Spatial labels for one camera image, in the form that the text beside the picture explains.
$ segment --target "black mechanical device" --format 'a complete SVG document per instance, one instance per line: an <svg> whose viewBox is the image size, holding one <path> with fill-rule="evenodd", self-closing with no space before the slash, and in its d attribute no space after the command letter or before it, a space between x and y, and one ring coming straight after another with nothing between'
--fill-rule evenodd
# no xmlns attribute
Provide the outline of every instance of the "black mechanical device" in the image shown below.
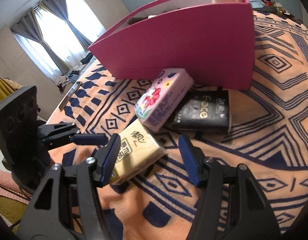
<svg viewBox="0 0 308 240"><path fill-rule="evenodd" d="M33 196L14 235L0 217L0 239L111 240L97 187L109 183L120 137L80 134L73 123L38 126L36 87L22 88L0 102L0 148L13 178ZM94 156L76 166L53 163L48 150L75 142L99 145ZM283 235L260 185L245 164L222 166L205 157L186 135L179 149L190 181L202 188L198 211L187 240L308 239L308 201ZM217 231L223 185L229 184L225 230ZM74 230L72 189L77 190L81 229Z"/></svg>

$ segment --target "blue rubber fingertip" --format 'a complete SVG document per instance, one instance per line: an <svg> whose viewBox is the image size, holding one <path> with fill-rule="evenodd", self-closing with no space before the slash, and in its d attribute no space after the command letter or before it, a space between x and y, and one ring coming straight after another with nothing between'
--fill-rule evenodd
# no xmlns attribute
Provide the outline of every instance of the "blue rubber fingertip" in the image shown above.
<svg viewBox="0 0 308 240"><path fill-rule="evenodd" d="M178 147L183 158L185 169L189 175L190 182L198 187L200 180L198 178L198 165L191 153L190 147L184 139L183 135L180 135L178 140Z"/></svg>

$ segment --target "geometric pattern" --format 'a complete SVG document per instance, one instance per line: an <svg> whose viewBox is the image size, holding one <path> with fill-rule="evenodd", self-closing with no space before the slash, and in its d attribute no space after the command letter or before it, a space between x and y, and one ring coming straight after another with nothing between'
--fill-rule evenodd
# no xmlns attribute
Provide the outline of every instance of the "geometric pattern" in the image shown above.
<svg viewBox="0 0 308 240"><path fill-rule="evenodd" d="M284 233L308 198L308 30L289 19L254 14L253 81L248 91L230 92L230 133L226 136L197 133L190 138L194 146L222 165L247 164ZM76 122L83 133L106 133L111 137L135 120L134 106L151 82L118 80L96 64L82 74L82 86L63 111L55 111L50 123ZM211 89L214 88L199 84L192 88ZM190 184L178 149L178 133L166 127L153 136L163 144L166 155L127 183L112 185L113 190L98 189L99 197L107 207L105 216L117 223L120 238L124 231L158 236L159 231L151 232L151 228L167 228L172 221L173 230L166 232L177 230L185 239L181 228L188 228L188 221L193 221L201 191ZM77 164L93 151L96 152L95 147L69 144L54 149L51 156L72 152ZM72 157L67 154L64 158L70 163ZM228 215L228 194L225 187L220 228ZM130 206L136 206L137 212ZM125 224L126 219L122 223L120 219L126 214L151 224L146 227L148 231L143 232L133 223Z"/></svg>

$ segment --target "yellow tissue package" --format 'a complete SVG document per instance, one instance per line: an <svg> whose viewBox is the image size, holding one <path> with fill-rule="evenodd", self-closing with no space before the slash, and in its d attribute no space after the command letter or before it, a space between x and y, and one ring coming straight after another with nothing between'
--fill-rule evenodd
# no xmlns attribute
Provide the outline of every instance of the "yellow tissue package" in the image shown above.
<svg viewBox="0 0 308 240"><path fill-rule="evenodd" d="M121 149L113 169L111 184L131 179L160 159L165 150L137 119L120 134Z"/></svg>

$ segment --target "sheer white curtain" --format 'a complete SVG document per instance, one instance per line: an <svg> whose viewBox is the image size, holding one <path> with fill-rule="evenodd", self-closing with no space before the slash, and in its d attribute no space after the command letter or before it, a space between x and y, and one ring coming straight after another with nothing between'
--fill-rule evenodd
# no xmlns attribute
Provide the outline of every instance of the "sheer white curtain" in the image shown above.
<svg viewBox="0 0 308 240"><path fill-rule="evenodd" d="M90 41L94 42L106 31L84 0L66 2L69 20ZM80 60L88 52L83 49L67 23L41 8L35 14L44 40L52 50L71 67L80 65ZM43 73L57 84L61 72L42 45L17 34L15 37Z"/></svg>

